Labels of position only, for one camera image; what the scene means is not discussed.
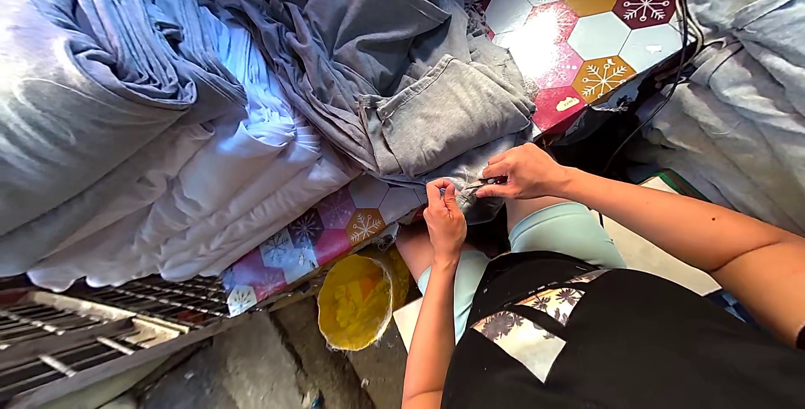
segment hand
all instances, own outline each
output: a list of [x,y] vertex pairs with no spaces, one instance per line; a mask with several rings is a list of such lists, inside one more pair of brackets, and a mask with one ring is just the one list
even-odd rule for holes
[[570,179],[569,170],[529,142],[489,159],[489,166],[483,170],[484,178],[505,176],[506,184],[481,186],[475,195],[513,199],[561,197]]
[[[456,203],[456,186],[440,178],[427,184],[428,208],[424,217],[436,252],[436,264],[458,264],[461,245],[467,238],[467,222]],[[444,189],[442,196],[439,189]]]

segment yellow bucket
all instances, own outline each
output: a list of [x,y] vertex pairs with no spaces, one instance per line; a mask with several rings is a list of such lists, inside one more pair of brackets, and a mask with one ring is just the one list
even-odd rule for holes
[[408,267],[396,248],[371,246],[338,261],[319,292],[319,330],[335,349],[364,349],[405,303]]

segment finger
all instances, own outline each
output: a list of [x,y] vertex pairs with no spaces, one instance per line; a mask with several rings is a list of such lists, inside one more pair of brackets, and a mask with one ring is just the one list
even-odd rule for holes
[[489,158],[489,160],[488,160],[488,165],[492,165],[492,164],[497,164],[497,163],[499,163],[500,161],[502,161],[502,160],[503,160],[503,158],[505,158],[505,157],[506,157],[506,156],[509,154],[509,151],[510,151],[510,150],[506,150],[506,151],[504,151],[504,152],[500,153],[499,155],[492,156],[492,157],[491,157],[491,158]]
[[475,197],[484,198],[484,197],[505,197],[505,198],[514,198],[517,195],[517,189],[514,186],[509,186],[508,184],[488,184],[486,186],[481,186],[477,192],[475,192]]
[[428,193],[428,208],[431,209],[431,212],[438,211],[439,208],[446,209],[444,201],[442,200],[442,192],[439,190],[439,187],[434,184],[435,182],[436,181],[431,181],[425,185],[425,191]]
[[500,161],[499,163],[490,164],[483,170],[481,175],[484,178],[493,178],[496,176],[508,176],[509,175],[509,168],[511,166],[507,161]]
[[458,210],[458,203],[456,203],[456,185],[453,183],[450,183],[448,187],[444,189],[444,206],[446,206],[450,212]]
[[446,189],[452,183],[450,183],[450,180],[447,179],[447,178],[439,178],[439,179],[434,179],[429,184],[435,185],[438,189]]

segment metal rack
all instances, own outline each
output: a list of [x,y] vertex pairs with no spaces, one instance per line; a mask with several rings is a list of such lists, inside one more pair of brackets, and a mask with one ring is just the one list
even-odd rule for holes
[[248,320],[218,279],[0,291],[0,406],[37,407]]

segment concrete floor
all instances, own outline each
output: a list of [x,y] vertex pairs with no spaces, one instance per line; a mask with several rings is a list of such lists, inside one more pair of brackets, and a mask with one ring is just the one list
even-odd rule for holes
[[406,356],[393,324],[367,349],[331,351],[308,298],[216,336],[141,396],[140,407],[399,408]]

